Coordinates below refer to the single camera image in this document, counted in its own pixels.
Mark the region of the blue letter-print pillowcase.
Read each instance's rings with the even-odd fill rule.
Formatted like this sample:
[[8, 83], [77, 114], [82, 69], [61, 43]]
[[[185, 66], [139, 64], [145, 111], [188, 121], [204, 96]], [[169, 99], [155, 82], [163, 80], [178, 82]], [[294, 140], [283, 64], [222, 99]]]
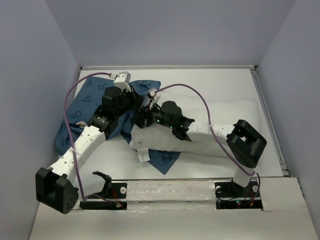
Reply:
[[[113, 85], [114, 83], [111, 79], [94, 76], [88, 78], [84, 82], [80, 91], [66, 111], [69, 128], [74, 140], [77, 140], [83, 132], [83, 129], [80, 128], [77, 123], [87, 123], [90, 120], [95, 110], [102, 103], [102, 96], [105, 93], [105, 89]], [[134, 111], [130, 111], [123, 115], [119, 120], [118, 127], [110, 136], [110, 139], [122, 136], [127, 143], [130, 143], [132, 139], [131, 130], [133, 128], [132, 118], [135, 114], [136, 113]], [[54, 144], [55, 150], [60, 156], [62, 156], [71, 147], [69, 132], [64, 120], [62, 121], [55, 136]], [[149, 163], [164, 175], [180, 156], [180, 153], [176, 151], [150, 149], [148, 153], [150, 158]]]

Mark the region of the white pillow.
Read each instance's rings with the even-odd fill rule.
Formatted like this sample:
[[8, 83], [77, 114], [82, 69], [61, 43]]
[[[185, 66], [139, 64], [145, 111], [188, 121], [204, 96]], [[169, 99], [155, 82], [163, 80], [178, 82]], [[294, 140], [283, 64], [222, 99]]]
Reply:
[[[173, 101], [181, 108], [182, 114], [201, 123], [208, 123], [208, 113], [199, 96], [163, 91], [160, 94], [158, 105], [165, 101]], [[261, 131], [261, 116], [258, 102], [253, 98], [240, 98], [234, 100], [206, 100], [210, 111], [211, 123], [214, 125], [233, 125], [238, 120], [247, 121], [258, 132]], [[152, 124], [143, 129], [134, 125], [131, 130], [129, 148], [134, 150], [148, 149], [168, 152], [188, 152], [224, 157], [226, 154], [214, 141], [201, 144], [177, 139], [172, 130], [159, 124]]]

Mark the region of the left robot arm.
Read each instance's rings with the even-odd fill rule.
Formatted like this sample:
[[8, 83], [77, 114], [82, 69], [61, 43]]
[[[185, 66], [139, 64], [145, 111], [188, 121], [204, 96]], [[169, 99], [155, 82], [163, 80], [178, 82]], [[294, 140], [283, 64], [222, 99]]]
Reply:
[[119, 118], [129, 111], [138, 110], [144, 101], [134, 88], [105, 89], [101, 105], [84, 127], [82, 134], [65, 154], [48, 168], [41, 167], [35, 174], [36, 200], [48, 207], [68, 214], [79, 198], [104, 198], [112, 190], [112, 178], [94, 171], [88, 182], [82, 182], [80, 169], [91, 154], [105, 142], [119, 125]]

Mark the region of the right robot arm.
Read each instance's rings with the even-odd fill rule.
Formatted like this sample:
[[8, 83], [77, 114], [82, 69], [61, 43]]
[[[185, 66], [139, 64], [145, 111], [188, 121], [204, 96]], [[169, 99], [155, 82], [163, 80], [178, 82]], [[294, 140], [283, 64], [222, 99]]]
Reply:
[[247, 121], [211, 124], [183, 115], [174, 101], [150, 103], [134, 117], [129, 147], [147, 160], [148, 150], [187, 152], [217, 157], [226, 154], [237, 166], [230, 190], [242, 196], [267, 145], [266, 139]]

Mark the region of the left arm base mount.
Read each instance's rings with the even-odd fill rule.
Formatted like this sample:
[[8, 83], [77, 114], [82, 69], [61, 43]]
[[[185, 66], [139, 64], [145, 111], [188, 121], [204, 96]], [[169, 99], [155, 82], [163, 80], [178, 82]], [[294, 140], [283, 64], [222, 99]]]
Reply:
[[81, 200], [78, 207], [82, 210], [126, 210], [127, 191], [127, 182], [114, 181], [109, 175], [94, 171], [84, 187], [85, 200]]

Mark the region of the aluminium back table rail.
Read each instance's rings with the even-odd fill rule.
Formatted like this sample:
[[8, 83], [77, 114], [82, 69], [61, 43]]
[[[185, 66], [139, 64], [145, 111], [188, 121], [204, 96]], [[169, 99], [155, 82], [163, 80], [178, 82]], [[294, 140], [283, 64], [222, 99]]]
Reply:
[[98, 70], [185, 70], [185, 69], [249, 69], [256, 70], [257, 65], [118, 65], [118, 66], [81, 66], [82, 71]]

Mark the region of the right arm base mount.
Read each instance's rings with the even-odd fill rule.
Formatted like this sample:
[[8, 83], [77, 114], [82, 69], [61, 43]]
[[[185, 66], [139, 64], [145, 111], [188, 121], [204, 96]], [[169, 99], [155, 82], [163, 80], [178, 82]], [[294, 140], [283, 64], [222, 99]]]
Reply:
[[260, 184], [251, 181], [247, 187], [235, 184], [233, 181], [218, 181], [214, 183], [217, 210], [263, 209], [260, 195]]

